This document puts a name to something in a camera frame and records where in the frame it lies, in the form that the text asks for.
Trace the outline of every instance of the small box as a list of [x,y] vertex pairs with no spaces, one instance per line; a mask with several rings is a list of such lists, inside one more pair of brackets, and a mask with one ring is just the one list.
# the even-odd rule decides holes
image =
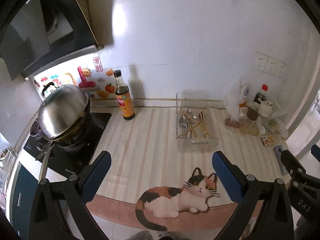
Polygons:
[[262,143],[264,146],[269,146],[275,144],[275,140],[271,135],[262,136],[261,137]]

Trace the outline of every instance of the cat whiskers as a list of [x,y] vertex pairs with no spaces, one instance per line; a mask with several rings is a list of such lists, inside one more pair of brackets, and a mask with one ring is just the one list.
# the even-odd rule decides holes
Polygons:
[[215,197],[220,197],[220,194],[217,193],[215,189],[210,189],[210,190],[209,190],[209,193],[210,193],[211,195],[215,196]]
[[212,193],[212,192],[210,192],[210,194],[211,194],[212,196],[215,196],[215,197],[220,197],[220,194],[218,194],[218,193]]
[[183,187],[194,187],[194,185],[192,185],[190,182],[185,181],[185,184],[183,185]]

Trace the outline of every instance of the wall socket panel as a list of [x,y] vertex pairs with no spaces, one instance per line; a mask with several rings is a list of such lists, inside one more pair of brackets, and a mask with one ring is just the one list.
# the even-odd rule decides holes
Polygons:
[[275,75],[276,70],[277,70],[276,61],[273,58],[268,57],[266,67],[264,69],[264,73]]
[[256,54],[256,64],[255,64],[256,69],[261,72],[264,72],[264,69],[267,64],[267,59],[268,59],[268,56],[257,53]]
[[287,65],[274,58],[257,53],[255,68],[263,73],[283,77],[285,75]]

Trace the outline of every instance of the striped countertop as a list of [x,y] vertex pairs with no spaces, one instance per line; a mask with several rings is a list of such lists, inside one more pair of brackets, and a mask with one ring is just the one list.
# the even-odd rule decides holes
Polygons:
[[[135,108],[136,117],[130,121],[122,118],[118,108],[111,111],[110,108],[93,109],[95,112],[102,110],[112,112],[112,117],[92,161],[102,150],[106,150],[112,156],[112,165],[97,192],[100,207],[97,206],[95,209],[94,204],[91,204],[91,212],[101,209],[102,199],[133,206],[141,194],[150,188],[182,187],[196,167],[199,167],[205,176],[209,176],[214,172],[211,159],[216,150],[221,150],[244,174],[252,174],[258,180],[273,182],[276,178],[282,178],[285,183],[290,180],[288,174],[281,175],[273,151],[276,145],[282,145],[287,149],[285,141],[275,138],[275,145],[265,147],[260,136],[242,136],[237,129],[225,126],[226,110],[210,109],[215,133],[219,139],[219,144],[211,152],[201,149],[201,145],[199,148],[193,148],[194,152],[178,150],[176,108]],[[208,206],[217,207],[233,203],[219,180],[217,187],[221,196],[209,198]]]

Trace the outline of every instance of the blue gripper pad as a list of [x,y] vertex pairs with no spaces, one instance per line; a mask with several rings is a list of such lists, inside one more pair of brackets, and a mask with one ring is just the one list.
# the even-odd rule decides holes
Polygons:
[[231,201],[239,204],[243,199],[241,184],[217,152],[212,155],[212,167],[217,173]]
[[81,200],[83,203],[93,200],[103,179],[111,167],[111,154],[107,151],[102,151],[100,154],[103,157],[83,184],[83,192],[81,195]]
[[311,154],[320,162],[320,148],[317,145],[312,145]]

